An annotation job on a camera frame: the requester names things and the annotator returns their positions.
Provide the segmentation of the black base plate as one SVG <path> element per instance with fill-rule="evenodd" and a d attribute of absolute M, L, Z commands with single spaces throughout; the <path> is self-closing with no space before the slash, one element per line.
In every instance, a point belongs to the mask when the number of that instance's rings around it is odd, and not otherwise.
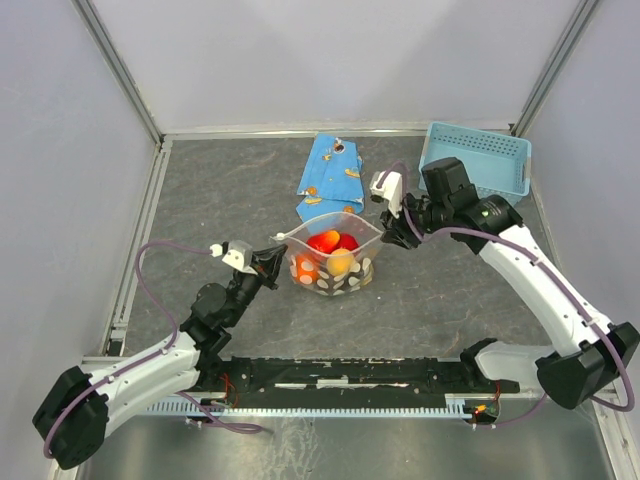
<path fill-rule="evenodd" d="M 469 362 L 402 359 L 233 357 L 203 373 L 194 392 L 238 396 L 240 408 L 347 410 L 440 408 L 447 394 L 515 394 L 518 383 L 489 380 Z"/>

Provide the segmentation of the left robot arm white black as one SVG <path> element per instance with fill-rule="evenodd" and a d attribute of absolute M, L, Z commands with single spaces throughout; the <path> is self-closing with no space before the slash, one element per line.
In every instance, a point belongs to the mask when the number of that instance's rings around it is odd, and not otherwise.
<path fill-rule="evenodd" d="M 92 373 L 79 366 L 61 373 L 32 419 L 44 456 L 63 470 L 74 468 L 146 407 L 194 386 L 215 387 L 221 378 L 219 353 L 231 329 L 261 288 L 277 289 L 286 251 L 284 245 L 254 250 L 239 240 L 205 249 L 204 255 L 232 268 L 229 283 L 203 286 L 187 319 L 172 321 L 170 335 L 157 344 Z"/>

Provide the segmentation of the blue patterned cloth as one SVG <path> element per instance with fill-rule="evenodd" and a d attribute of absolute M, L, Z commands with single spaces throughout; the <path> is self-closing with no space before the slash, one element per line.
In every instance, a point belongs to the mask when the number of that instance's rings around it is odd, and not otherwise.
<path fill-rule="evenodd" d="M 360 214 L 365 204 L 362 170 L 354 142 L 317 134 L 297 188 L 301 221 L 335 212 Z"/>

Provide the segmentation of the red bell pepper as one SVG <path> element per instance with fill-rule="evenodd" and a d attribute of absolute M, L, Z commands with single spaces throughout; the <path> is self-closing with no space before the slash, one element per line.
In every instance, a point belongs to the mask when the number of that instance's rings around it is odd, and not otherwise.
<path fill-rule="evenodd" d="M 309 237 L 306 244 L 322 254 L 331 254 L 338 248 L 341 235 L 336 230 L 327 230 Z"/>

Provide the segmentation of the light blue plastic basket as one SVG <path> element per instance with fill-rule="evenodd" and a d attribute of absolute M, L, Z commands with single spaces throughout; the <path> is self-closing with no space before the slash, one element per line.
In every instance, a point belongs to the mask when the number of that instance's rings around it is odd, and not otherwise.
<path fill-rule="evenodd" d="M 497 194 L 515 205 L 530 193 L 532 145 L 526 139 L 433 122 L 419 166 L 448 157 L 463 162 L 481 197 Z"/>

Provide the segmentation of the orange fruit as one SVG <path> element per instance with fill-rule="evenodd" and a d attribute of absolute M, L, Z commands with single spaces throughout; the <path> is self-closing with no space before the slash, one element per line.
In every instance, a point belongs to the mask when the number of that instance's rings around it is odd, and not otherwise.
<path fill-rule="evenodd" d="M 294 278 L 302 285 L 312 285 L 319 277 L 315 263 L 302 255 L 296 257 L 295 268 Z"/>

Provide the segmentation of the clear zip top bag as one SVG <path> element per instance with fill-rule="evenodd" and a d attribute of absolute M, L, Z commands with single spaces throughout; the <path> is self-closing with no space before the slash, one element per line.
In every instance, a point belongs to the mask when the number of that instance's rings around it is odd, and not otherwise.
<path fill-rule="evenodd" d="M 320 215 L 273 240 L 287 247 L 292 281 L 325 297 L 356 292 L 371 282 L 382 232 L 347 212 Z"/>

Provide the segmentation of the red apple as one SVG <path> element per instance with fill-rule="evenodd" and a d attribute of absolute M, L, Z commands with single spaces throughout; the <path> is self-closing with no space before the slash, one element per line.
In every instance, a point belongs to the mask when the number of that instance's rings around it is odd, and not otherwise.
<path fill-rule="evenodd" d="M 336 244 L 335 249 L 345 249 L 349 251 L 354 251 L 359 247 L 359 242 L 356 238 L 347 233 L 341 233 L 338 243 Z"/>

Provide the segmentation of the small yellow fruit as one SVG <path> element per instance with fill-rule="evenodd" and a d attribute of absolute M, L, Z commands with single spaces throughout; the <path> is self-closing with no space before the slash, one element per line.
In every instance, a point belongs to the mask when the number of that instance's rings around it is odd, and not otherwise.
<path fill-rule="evenodd" d="M 345 249 L 334 250 L 327 258 L 326 268 L 332 276 L 340 276 L 347 273 L 354 263 L 354 255 Z"/>

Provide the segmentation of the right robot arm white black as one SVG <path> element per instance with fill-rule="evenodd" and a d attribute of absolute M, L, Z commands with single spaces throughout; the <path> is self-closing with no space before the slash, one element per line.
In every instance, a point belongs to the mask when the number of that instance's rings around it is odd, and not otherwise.
<path fill-rule="evenodd" d="M 373 200 L 385 202 L 382 240 L 414 249 L 439 236 L 465 244 L 512 287 L 542 325 L 548 347 L 484 340 L 458 368 L 467 389 L 508 380 L 539 389 L 565 409 L 585 400 L 630 412 L 636 399 L 627 366 L 639 345 L 629 322 L 614 324 L 588 302 L 541 251 L 514 207 L 499 195 L 482 198 L 464 164 L 449 157 L 422 171 L 426 195 L 406 192 L 400 163 L 374 176 Z"/>

